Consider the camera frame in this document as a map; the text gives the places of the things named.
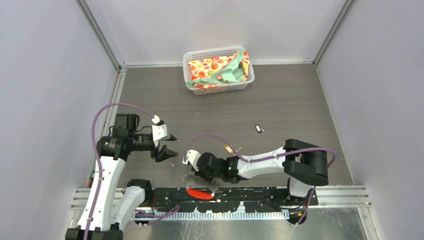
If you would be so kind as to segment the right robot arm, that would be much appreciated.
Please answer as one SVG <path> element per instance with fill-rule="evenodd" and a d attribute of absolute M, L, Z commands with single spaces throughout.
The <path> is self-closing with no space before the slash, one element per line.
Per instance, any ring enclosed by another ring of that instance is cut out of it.
<path fill-rule="evenodd" d="M 328 148 L 287 139 L 284 146 L 270 152 L 226 159 L 189 149 L 184 163 L 192 167 L 195 176 L 210 183 L 220 179 L 225 183 L 237 184 L 261 175 L 284 173 L 289 176 L 285 204 L 295 206 L 307 200 L 313 187 L 329 184 L 329 152 Z"/>

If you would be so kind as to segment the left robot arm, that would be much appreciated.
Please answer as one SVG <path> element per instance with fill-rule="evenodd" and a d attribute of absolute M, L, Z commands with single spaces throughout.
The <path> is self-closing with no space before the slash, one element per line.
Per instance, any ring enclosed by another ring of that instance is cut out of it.
<path fill-rule="evenodd" d="M 163 120 L 154 115 L 149 133 L 137 131 L 139 122 L 137 114 L 118 114 L 111 134 L 96 143 L 97 160 L 88 200 L 76 227 L 66 230 L 65 239 L 121 240 L 136 208 L 148 207 L 153 202 L 151 182 L 131 179 L 123 197 L 114 203 L 120 175 L 132 152 L 149 151 L 157 163 L 178 156 L 166 145 L 160 146 L 162 141 L 176 141 Z"/>

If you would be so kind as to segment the metal key holder red handle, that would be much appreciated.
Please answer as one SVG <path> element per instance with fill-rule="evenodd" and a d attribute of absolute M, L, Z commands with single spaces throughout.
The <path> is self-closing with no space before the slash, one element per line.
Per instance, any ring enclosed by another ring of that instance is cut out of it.
<path fill-rule="evenodd" d="M 215 182 L 208 182 L 205 179 L 193 174 L 186 174 L 181 177 L 186 184 L 186 193 L 196 199 L 209 201 L 212 200 L 220 185 Z"/>

